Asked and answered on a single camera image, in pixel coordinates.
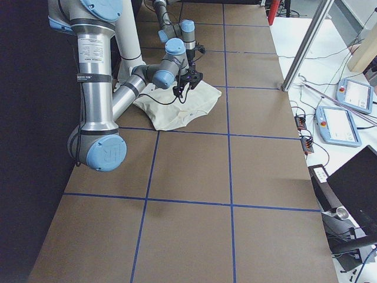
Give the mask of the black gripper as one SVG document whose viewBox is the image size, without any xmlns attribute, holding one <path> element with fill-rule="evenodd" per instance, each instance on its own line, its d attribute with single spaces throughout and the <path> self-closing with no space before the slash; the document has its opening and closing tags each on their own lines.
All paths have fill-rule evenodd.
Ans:
<svg viewBox="0 0 377 283">
<path fill-rule="evenodd" d="M 187 59 L 188 62 L 193 62 L 195 58 L 195 49 L 188 49 L 187 50 Z"/>
<path fill-rule="evenodd" d="M 180 85 L 173 87 L 173 93 L 175 96 L 180 96 L 183 94 L 186 84 L 189 86 L 197 85 L 197 71 L 189 68 L 188 71 L 180 76 Z"/>
</svg>

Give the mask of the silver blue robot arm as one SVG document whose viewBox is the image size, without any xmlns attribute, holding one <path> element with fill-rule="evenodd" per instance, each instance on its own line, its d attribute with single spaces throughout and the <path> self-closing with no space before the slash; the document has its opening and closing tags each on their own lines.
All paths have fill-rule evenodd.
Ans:
<svg viewBox="0 0 377 283">
<path fill-rule="evenodd" d="M 192 66 L 194 64 L 196 50 L 195 23 L 188 19 L 179 21 L 176 24 L 172 23 L 167 11 L 167 5 L 174 2 L 176 1 L 152 1 L 152 5 L 160 26 L 158 36 L 162 43 L 166 43 L 172 38 L 181 38 L 186 48 L 188 64 L 189 66 Z"/>
<path fill-rule="evenodd" d="M 100 172 L 116 169 L 127 153 L 116 120 L 143 90 L 149 84 L 171 88 L 174 98 L 185 102 L 202 80 L 194 63 L 195 24 L 172 23 L 166 6 L 153 2 L 166 53 L 159 64 L 147 65 L 130 1 L 49 1 L 50 27 L 77 37 L 81 110 L 67 144 L 77 163 Z"/>
</svg>

